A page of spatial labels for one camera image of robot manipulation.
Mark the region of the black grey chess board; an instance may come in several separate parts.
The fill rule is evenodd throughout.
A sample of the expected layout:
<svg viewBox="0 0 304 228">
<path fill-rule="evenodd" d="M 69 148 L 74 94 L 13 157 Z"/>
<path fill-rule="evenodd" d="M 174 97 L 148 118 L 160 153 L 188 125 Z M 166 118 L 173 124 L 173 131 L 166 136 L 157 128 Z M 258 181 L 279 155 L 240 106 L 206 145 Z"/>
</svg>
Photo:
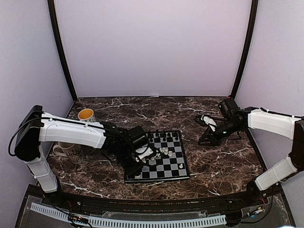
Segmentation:
<svg viewBox="0 0 304 228">
<path fill-rule="evenodd" d="M 181 131 L 147 132 L 149 147 L 153 153 L 145 157 L 143 167 L 124 175 L 125 183 L 188 180 L 190 172 L 182 142 Z"/>
</svg>

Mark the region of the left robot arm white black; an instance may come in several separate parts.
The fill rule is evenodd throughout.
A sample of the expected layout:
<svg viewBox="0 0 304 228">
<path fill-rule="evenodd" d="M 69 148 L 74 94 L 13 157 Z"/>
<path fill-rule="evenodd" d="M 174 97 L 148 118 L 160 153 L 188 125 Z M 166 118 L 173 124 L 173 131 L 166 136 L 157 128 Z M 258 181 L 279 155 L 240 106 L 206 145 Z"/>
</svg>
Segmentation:
<svg viewBox="0 0 304 228">
<path fill-rule="evenodd" d="M 118 128 L 110 122 L 83 122 L 54 116 L 35 105 L 12 136 L 9 146 L 15 142 L 14 150 L 9 149 L 12 157 L 24 161 L 48 199 L 57 207 L 67 203 L 60 183 L 51 171 L 41 151 L 41 142 L 61 142 L 85 145 L 107 150 L 114 154 L 126 174 L 132 174 L 143 166 L 143 159 L 153 151 L 143 128 L 137 126 L 130 130 Z"/>
</svg>

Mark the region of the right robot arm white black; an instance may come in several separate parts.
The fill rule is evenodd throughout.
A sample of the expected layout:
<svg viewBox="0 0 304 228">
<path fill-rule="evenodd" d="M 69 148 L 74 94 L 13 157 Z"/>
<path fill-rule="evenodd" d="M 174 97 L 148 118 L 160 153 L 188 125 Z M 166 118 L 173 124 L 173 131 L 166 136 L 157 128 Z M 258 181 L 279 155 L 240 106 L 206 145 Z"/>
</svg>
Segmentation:
<svg viewBox="0 0 304 228">
<path fill-rule="evenodd" d="M 223 115 L 220 119 L 207 114 L 195 116 L 195 122 L 206 127 L 199 138 L 198 145 L 219 146 L 223 138 L 245 129 L 277 134 L 293 142 L 292 150 L 287 157 L 254 179 L 254 188 L 242 196 L 245 205 L 253 206 L 261 198 L 260 191 L 267 190 L 274 184 L 304 170 L 304 118 L 302 116 L 281 114 L 252 106 L 241 109 L 232 97 L 225 98 L 218 107 Z"/>
</svg>

